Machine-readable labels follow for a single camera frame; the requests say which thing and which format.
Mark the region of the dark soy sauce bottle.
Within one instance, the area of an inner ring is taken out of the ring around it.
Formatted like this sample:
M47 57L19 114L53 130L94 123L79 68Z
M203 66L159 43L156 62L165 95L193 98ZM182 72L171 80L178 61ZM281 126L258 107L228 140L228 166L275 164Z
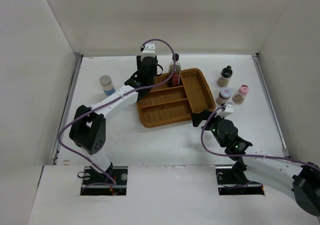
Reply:
M170 86L177 87L180 85L181 64L179 63L179 54L175 53L172 56L172 62L168 66L168 72L173 75L170 78Z

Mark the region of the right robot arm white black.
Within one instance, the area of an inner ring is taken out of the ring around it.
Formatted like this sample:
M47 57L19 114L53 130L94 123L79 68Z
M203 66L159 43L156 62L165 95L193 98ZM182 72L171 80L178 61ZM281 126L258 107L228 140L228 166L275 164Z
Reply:
M312 162L303 162L289 157L270 155L255 149L253 144L238 135L238 129L226 117L233 113L227 105L214 111L208 109L192 113L192 125L209 131L224 153L235 163L232 177L238 183L257 182L277 190L291 199L308 214L320 215L320 168Z

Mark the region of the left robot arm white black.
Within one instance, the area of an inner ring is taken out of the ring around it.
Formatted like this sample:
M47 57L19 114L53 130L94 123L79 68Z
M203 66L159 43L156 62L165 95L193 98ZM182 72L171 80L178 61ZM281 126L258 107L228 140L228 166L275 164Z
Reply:
M73 123L69 131L69 138L95 164L95 178L103 185L112 180L112 163L103 150L107 122L126 107L146 97L158 76L159 64L156 55L138 55L136 62L137 71L120 89L95 105L81 105L77 108L74 118L81 119Z

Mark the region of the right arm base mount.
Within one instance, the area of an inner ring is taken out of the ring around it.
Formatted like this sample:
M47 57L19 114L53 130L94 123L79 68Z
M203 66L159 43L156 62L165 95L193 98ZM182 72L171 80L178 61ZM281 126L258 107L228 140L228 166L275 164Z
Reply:
M237 161L234 165L215 167L218 193L220 196L265 195L261 183L250 181L244 175L246 166Z

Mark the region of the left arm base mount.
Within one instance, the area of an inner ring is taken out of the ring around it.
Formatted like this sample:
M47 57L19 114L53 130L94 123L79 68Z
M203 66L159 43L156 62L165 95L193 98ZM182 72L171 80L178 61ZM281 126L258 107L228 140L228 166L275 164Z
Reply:
M109 176L99 173L91 166L85 166L83 171L77 174L81 179L81 196L125 196L127 194L128 167L113 166L107 169Z

